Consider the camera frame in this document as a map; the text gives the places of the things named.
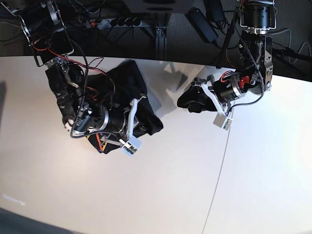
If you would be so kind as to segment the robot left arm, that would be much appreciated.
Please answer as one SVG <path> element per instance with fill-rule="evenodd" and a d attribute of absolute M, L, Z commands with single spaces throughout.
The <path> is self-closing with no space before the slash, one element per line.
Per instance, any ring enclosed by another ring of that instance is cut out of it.
<path fill-rule="evenodd" d="M 233 70 L 224 72 L 219 79 L 212 75 L 196 77 L 178 98 L 177 106 L 190 113 L 210 111 L 229 116 L 234 108 L 233 101 L 248 92 L 263 97 L 271 87 L 273 42 L 267 33 L 276 28 L 275 3 L 273 0 L 240 0 L 231 21 L 225 18 L 220 1 L 207 0 L 205 5 L 210 20 L 197 8 L 192 8 L 186 17 L 201 37 L 214 46 L 218 44 L 212 23 L 220 31 L 228 27 L 220 52 L 212 63 L 220 69 L 222 60 L 229 58 L 227 52 L 231 49 L 229 43 L 233 34 L 239 37 L 235 48 L 240 59 L 232 65 Z"/>

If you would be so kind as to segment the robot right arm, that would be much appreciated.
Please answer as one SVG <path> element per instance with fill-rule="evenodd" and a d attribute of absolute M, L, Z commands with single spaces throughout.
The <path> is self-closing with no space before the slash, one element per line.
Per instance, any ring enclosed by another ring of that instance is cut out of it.
<path fill-rule="evenodd" d="M 114 101 L 117 87 L 110 81 L 104 90 L 88 86 L 90 71 L 107 73 L 78 62 L 69 56 L 78 48 L 66 32 L 54 0 L 3 0 L 1 6 L 19 20 L 31 47 L 36 65 L 46 66 L 51 91 L 56 97 L 65 128 L 72 138 L 95 136 L 99 144 L 109 143 L 122 149 L 141 147 L 134 131 L 139 98 L 125 107 Z"/>

